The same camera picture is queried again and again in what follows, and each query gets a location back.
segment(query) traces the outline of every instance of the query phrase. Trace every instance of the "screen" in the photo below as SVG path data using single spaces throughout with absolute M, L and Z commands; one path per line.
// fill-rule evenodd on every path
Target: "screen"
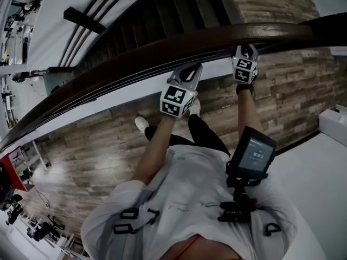
M 250 139 L 239 167 L 254 171 L 264 171 L 273 153 L 274 147 Z

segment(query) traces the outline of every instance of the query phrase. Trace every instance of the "red cord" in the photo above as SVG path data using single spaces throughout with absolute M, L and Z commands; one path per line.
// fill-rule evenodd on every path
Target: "red cord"
M 189 249 L 190 246 L 193 245 L 196 240 L 198 240 L 199 237 L 200 237 L 199 235 L 196 236 L 195 239 L 174 260 L 179 259 L 182 256 L 182 254 L 184 254 L 187 251 L 187 249 Z

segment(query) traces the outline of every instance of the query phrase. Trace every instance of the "black watch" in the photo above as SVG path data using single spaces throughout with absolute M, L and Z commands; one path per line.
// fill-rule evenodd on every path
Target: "black watch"
M 244 90 L 244 89 L 249 89 L 250 90 L 250 94 L 253 95 L 253 85 L 251 84 L 240 84 L 237 85 L 236 87 L 236 94 L 239 95 L 240 91 Z

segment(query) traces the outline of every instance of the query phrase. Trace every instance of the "forearm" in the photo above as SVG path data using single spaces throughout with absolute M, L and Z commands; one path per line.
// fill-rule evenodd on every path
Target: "forearm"
M 163 115 L 158 128 L 147 145 L 132 180 L 140 180 L 148 185 L 157 172 L 164 166 L 166 151 L 174 128 L 175 118 Z
M 246 126 L 263 132 L 259 116 L 255 110 L 252 95 L 248 89 L 242 90 L 239 93 L 239 139 Z

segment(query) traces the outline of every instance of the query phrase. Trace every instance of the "shirt sleeve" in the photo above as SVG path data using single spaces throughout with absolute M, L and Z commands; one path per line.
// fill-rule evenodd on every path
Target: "shirt sleeve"
M 264 207 L 279 223 L 289 244 L 297 233 L 295 207 L 275 174 L 270 173 L 258 186 L 245 188 L 250 198 L 257 199 L 257 206 Z
M 108 219 L 113 214 L 131 207 L 144 187 L 145 184 L 137 180 L 119 184 L 109 198 L 85 219 L 81 228 L 81 239 L 83 247 L 93 259 L 98 259 L 98 240 Z

